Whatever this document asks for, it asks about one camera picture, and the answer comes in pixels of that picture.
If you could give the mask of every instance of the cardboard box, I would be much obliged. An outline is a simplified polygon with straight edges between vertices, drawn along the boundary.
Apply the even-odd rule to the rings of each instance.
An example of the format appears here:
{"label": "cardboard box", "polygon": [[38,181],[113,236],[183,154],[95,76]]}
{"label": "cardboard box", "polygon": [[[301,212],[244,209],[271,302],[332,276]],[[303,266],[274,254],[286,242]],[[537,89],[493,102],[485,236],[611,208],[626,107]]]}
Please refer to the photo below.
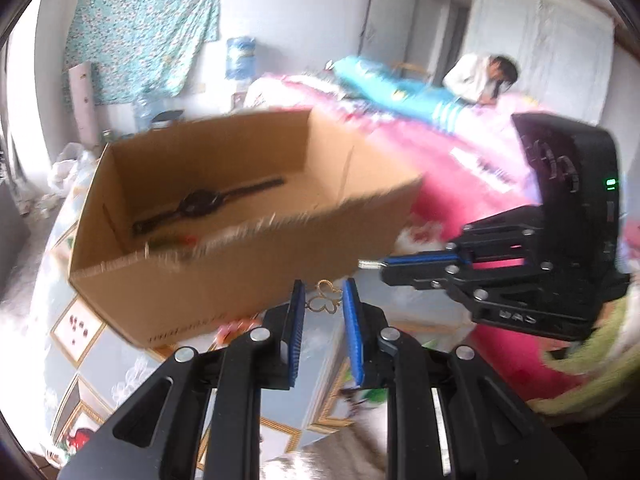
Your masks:
{"label": "cardboard box", "polygon": [[[217,212],[132,235],[135,220],[196,189],[282,176],[283,186]],[[78,224],[69,280],[130,343],[171,344],[352,273],[389,254],[420,176],[318,112],[260,112],[179,123],[110,144]],[[150,250],[149,239],[197,246]]]}

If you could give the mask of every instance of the white fabric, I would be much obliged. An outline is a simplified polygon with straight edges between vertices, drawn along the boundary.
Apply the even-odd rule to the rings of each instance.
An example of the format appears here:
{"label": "white fabric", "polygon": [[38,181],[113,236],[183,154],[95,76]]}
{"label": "white fabric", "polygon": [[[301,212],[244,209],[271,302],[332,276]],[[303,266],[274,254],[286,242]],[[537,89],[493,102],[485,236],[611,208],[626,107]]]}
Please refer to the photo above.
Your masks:
{"label": "white fabric", "polygon": [[445,76],[443,85],[458,97],[477,103],[482,94],[493,92],[488,87],[487,67],[490,59],[490,56],[465,54]]}

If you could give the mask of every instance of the floral fabric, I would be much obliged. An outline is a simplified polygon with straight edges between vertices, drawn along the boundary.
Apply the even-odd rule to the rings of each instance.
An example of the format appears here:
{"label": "floral fabric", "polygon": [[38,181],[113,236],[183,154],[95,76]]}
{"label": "floral fabric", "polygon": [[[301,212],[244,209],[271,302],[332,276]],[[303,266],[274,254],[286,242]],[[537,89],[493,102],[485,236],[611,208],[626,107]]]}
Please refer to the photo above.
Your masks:
{"label": "floral fabric", "polygon": [[220,0],[78,0],[66,71],[92,63],[94,102],[128,103],[145,87],[177,95],[204,41],[218,40]]}

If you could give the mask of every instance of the plastic bag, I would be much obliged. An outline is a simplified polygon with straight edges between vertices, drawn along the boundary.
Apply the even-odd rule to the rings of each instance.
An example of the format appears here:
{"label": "plastic bag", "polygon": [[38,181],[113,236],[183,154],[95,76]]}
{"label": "plastic bag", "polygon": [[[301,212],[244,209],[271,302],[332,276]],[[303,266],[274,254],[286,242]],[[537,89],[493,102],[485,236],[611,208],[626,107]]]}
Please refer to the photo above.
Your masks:
{"label": "plastic bag", "polygon": [[70,142],[58,155],[47,177],[47,183],[53,193],[61,198],[66,198],[78,177],[78,173],[82,168],[94,162],[95,157],[91,152],[85,150],[82,144]]}

